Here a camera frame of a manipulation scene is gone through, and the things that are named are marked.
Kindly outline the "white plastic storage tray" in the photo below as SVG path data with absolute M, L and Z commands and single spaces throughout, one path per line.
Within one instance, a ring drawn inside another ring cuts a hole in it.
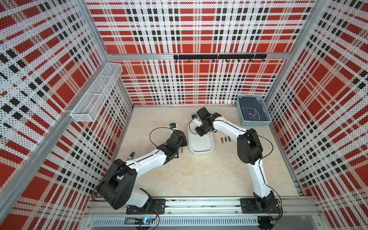
M 188 125 L 188 142 L 191 152 L 194 155 L 212 152 L 215 147 L 212 133 L 210 132 L 200 137 L 195 131 L 196 127 L 198 127 L 196 122 L 191 120 Z

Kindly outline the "batteries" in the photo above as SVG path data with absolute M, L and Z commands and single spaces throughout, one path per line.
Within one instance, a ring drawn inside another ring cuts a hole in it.
M 130 155 L 128 156 L 128 159 L 131 160 L 133 159 L 135 156 L 135 152 L 131 152 Z

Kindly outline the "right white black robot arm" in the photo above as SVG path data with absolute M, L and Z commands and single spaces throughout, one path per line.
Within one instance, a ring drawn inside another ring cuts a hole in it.
M 278 193 L 274 193 L 269 186 L 264 173 L 261 136 L 254 129 L 231 123 L 219 113 L 211 114 L 204 107 L 192 115 L 192 121 L 196 124 L 195 133 L 201 137 L 209 132 L 220 131 L 236 142 L 237 155 L 247 165 L 253 182 L 255 209 L 260 213 L 281 213 L 281 199 L 276 199 Z

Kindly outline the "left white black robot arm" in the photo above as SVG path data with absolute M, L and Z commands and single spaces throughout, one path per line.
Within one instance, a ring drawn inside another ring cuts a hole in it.
M 113 161 L 94 191 L 115 210 L 127 205 L 131 214 L 158 213 L 153 197 L 144 189 L 134 189 L 136 179 L 178 158 L 181 148 L 185 146 L 185 133 L 173 129 L 169 139 L 151 153 L 126 162 L 121 159 Z

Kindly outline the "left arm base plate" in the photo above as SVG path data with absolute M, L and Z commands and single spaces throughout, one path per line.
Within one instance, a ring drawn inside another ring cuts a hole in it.
M 152 214 L 161 215 L 165 212 L 166 199 L 149 198 L 147 203 L 138 208 L 136 206 L 127 206 L 127 215 Z

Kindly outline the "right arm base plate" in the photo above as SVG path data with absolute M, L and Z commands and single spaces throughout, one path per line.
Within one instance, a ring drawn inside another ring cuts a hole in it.
M 280 204 L 274 199 L 269 204 L 255 198 L 241 198 L 240 207 L 243 214 L 280 214 Z

